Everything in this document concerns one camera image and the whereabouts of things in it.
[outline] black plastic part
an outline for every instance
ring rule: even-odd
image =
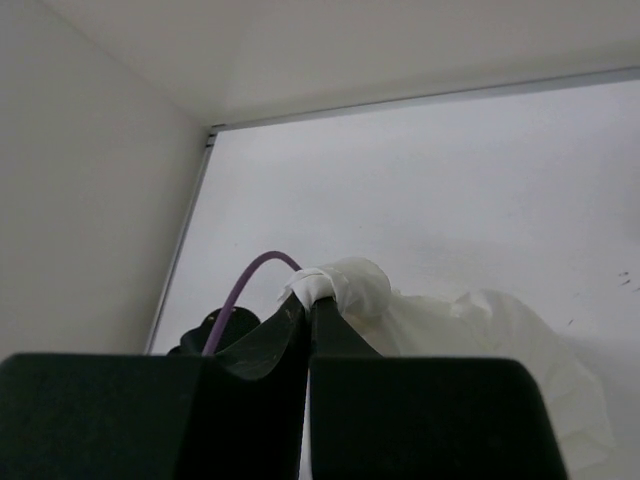
[[[218,320],[220,310],[221,309],[211,312],[199,327],[185,333],[180,338],[180,346],[171,349],[169,353],[172,355],[201,355],[209,338],[209,334]],[[222,333],[222,337],[220,337],[220,343],[218,343],[216,347],[216,353],[233,345],[259,325],[260,320],[251,310],[234,307],[229,322]]]
[[[310,337],[291,297],[214,357],[14,356],[0,478],[295,479]]]
[[[568,478],[519,363],[382,358],[333,302],[318,302],[311,319],[314,480]]]

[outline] white backdrop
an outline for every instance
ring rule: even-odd
[[[270,249],[366,256],[405,293],[520,297],[600,374],[640,454],[640,81],[222,132],[153,352]],[[268,316],[288,276],[264,267],[240,304]]]

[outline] white wall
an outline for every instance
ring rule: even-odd
[[[638,0],[43,0],[210,123],[640,64]]]
[[[0,0],[0,358],[140,352],[206,133],[34,0]]]

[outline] metal frame edge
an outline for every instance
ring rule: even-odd
[[[556,77],[546,77],[535,80],[524,80],[519,82],[503,83],[498,85],[488,85],[483,87],[452,90],[428,95],[396,98],[382,100],[380,102],[363,103],[349,105],[345,107],[329,108],[324,110],[313,110],[303,113],[294,113],[269,117],[260,120],[242,121],[238,123],[214,125],[212,132],[224,132],[229,130],[240,130],[244,128],[264,127],[267,125],[278,125],[283,123],[314,120],[318,118],[328,118],[342,115],[354,115],[358,113],[385,110],[392,108],[402,108],[409,106],[422,106],[461,100],[475,100],[481,98],[494,98],[507,95],[517,95],[523,93],[536,93],[551,90],[563,90],[567,88],[586,87],[591,85],[603,85],[607,83],[619,83],[629,80],[640,79],[640,65],[618,68],[614,70],[601,70],[596,72],[578,73],[573,75],[561,75]]]
[[[213,146],[215,144],[216,136],[217,136],[217,131],[215,130],[215,128],[216,127],[211,127],[211,129],[209,130],[209,136],[207,137],[207,143],[205,145],[204,153],[202,155],[202,163],[198,171],[196,184],[193,187],[191,199],[189,200],[187,214],[185,215],[185,218],[182,222],[182,226],[180,227],[178,243],[176,245],[176,248],[173,252],[173,256],[171,258],[171,262],[169,264],[169,271],[164,281],[162,292],[160,293],[160,300],[158,302],[158,307],[156,308],[155,315],[153,317],[153,324],[151,326],[151,331],[149,332],[149,336],[147,337],[147,343],[144,349],[145,354],[151,353],[151,350],[153,349],[153,344],[155,343],[155,340],[156,340],[156,335],[158,333],[158,327],[160,326],[160,320],[162,318],[162,314],[164,313],[164,307],[167,301],[167,296],[169,294],[169,290],[171,289],[171,284],[173,283],[173,276],[178,266],[178,261],[180,260],[180,254],[182,253],[182,247],[184,246],[184,242],[187,238],[187,233],[189,231],[189,225],[191,224],[191,218],[193,217],[193,212],[196,208],[196,204],[198,203],[198,197],[200,196],[200,190],[202,189],[202,184],[204,183],[204,179],[206,177],[207,170],[209,168],[209,162],[211,160],[211,154],[213,152]]]

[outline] white cloth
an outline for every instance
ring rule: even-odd
[[[295,293],[309,310],[334,297],[345,320],[385,356],[492,356],[522,363],[544,397],[571,478],[613,479],[615,441],[598,379],[544,321],[506,293],[469,293],[453,303],[392,291],[373,262],[347,258],[295,273],[281,300]]]

